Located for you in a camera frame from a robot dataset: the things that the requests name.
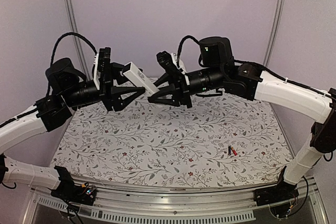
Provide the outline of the white air conditioner remote control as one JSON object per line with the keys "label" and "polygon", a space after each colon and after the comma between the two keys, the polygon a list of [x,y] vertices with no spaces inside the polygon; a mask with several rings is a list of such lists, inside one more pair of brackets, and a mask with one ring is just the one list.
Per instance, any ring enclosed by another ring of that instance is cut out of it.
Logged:
{"label": "white air conditioner remote control", "polygon": [[133,62],[124,66],[122,74],[136,87],[144,87],[149,95],[159,92],[158,87]]}

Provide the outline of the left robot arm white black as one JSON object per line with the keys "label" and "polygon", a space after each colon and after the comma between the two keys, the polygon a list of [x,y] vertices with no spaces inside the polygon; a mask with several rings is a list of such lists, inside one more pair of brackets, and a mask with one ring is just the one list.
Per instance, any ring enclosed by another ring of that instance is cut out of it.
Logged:
{"label": "left robot arm white black", "polygon": [[77,70],[70,58],[52,63],[45,75],[51,91],[23,113],[1,124],[1,182],[46,187],[58,191],[67,200],[78,195],[78,188],[66,168],[41,167],[18,162],[5,151],[21,142],[63,126],[73,113],[88,105],[102,102],[107,111],[121,111],[145,93],[144,87],[124,87],[119,78],[118,63],[110,62],[111,49],[100,49],[95,61],[96,77],[89,81]]}

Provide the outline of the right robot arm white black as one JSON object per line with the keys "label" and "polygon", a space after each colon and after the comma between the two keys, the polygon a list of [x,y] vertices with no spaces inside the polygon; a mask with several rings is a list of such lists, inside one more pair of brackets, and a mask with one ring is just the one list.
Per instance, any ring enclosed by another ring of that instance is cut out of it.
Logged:
{"label": "right robot arm white black", "polygon": [[276,201],[284,200],[324,154],[335,150],[335,89],[321,91],[281,77],[259,63],[236,60],[226,37],[207,37],[197,44],[198,71],[186,72],[179,56],[166,51],[157,54],[165,74],[156,81],[159,90],[149,97],[149,102],[190,108],[193,95],[225,91],[247,100],[280,105],[313,119],[309,139],[281,170],[271,190]]}

